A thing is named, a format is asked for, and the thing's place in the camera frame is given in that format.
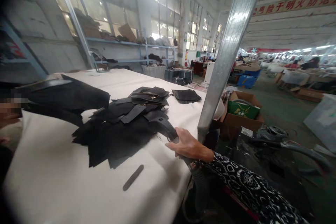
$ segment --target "person's hand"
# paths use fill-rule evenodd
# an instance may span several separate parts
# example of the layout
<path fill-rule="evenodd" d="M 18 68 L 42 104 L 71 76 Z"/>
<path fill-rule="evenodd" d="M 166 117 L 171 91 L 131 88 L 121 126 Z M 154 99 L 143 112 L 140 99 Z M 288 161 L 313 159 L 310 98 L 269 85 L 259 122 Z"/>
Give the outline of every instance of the person's hand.
<path fill-rule="evenodd" d="M 175 151 L 175 153 L 191 159 L 200 159 L 204 162 L 211 162 L 214 159 L 214 153 L 194 138 L 190 132 L 183 128 L 175 128 L 179 142 L 166 143 L 166 146 Z"/>

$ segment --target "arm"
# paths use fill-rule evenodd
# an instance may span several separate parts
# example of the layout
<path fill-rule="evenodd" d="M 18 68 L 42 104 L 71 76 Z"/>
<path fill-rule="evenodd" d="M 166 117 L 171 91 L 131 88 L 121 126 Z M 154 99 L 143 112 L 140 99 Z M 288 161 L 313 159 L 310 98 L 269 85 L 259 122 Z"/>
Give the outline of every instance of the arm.
<path fill-rule="evenodd" d="M 177 144 L 167 143 L 166 146 L 177 154 L 200 159 L 204 167 L 217 174 L 247 207 L 258 214 L 260 223 L 303 223 L 299 212 L 264 178 L 214 153 L 198 142 L 188 130 L 175 129 L 180 141 Z"/>

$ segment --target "table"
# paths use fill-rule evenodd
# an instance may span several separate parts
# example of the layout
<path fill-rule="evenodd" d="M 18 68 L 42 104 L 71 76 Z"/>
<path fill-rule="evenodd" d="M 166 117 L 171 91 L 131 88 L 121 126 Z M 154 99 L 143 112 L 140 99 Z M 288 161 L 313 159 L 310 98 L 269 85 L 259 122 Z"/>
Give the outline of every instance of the table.
<path fill-rule="evenodd" d="M 186 87 L 126 69 L 107 73 L 67 74 L 111 94 L 128 96 L 141 86 L 185 90 Z M 168 116 L 197 138 L 202 100 L 180 104 L 170 96 Z M 94 110 L 85 111 L 84 122 Z M 23 133 L 4 182 L 9 201 L 22 223 L 172 223 L 182 202 L 190 172 L 175 158 L 163 135 L 153 137 L 117 169 L 104 161 L 89 168 L 87 147 L 72 143 L 77 126 L 23 111 Z M 127 191 L 122 187 L 139 165 L 144 170 Z"/>

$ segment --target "patterned sleeve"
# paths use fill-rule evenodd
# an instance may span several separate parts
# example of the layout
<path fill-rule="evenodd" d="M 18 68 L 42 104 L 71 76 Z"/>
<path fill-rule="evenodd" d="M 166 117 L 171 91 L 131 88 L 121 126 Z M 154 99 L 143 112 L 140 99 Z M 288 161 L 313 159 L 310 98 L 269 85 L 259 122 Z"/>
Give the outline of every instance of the patterned sleeve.
<path fill-rule="evenodd" d="M 299 211 L 270 187 L 261 176 L 215 152 L 211 163 L 202 165 L 217 174 L 250 210 L 259 223 L 305 223 Z"/>

